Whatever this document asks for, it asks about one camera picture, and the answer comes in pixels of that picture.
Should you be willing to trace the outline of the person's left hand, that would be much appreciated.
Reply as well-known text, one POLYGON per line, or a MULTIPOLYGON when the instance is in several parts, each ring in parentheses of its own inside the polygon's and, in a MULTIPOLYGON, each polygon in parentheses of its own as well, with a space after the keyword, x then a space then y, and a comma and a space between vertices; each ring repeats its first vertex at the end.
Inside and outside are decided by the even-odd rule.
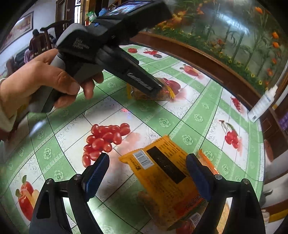
POLYGON ((1 110, 4 117, 12 118, 21 106, 29 103, 32 94, 41 86, 52 87, 64 93, 55 102, 56 108, 71 105, 80 88, 86 99, 93 97, 95 83, 104 81, 103 73, 79 84, 63 69, 50 65, 57 53, 57 49, 51 49, 40 54, 1 82, 1 110))

